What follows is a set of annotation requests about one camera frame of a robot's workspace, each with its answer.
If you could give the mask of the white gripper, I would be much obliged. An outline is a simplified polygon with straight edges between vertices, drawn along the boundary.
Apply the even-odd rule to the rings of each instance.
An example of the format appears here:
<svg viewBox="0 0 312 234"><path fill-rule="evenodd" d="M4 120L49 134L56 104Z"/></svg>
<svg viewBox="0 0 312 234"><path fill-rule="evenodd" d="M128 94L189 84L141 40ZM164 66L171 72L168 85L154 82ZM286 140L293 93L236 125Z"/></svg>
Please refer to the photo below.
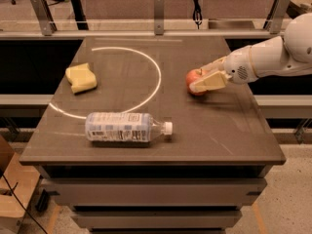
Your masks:
<svg viewBox="0 0 312 234"><path fill-rule="evenodd" d="M192 93L214 91L227 86L230 79L235 84L247 84L258 79L251 61L251 46L233 51L226 58L222 57L200 68L207 73L189 85Z"/></svg>

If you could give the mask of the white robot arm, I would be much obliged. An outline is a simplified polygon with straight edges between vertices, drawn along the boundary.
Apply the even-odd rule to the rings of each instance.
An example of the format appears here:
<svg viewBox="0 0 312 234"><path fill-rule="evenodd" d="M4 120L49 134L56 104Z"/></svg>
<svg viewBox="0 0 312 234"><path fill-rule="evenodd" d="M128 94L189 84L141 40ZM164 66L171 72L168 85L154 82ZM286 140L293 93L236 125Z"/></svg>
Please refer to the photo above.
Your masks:
<svg viewBox="0 0 312 234"><path fill-rule="evenodd" d="M267 76L301 76L311 73L312 14L293 19L284 36L248 45L198 69L200 76L188 85L192 94L247 84Z"/></svg>

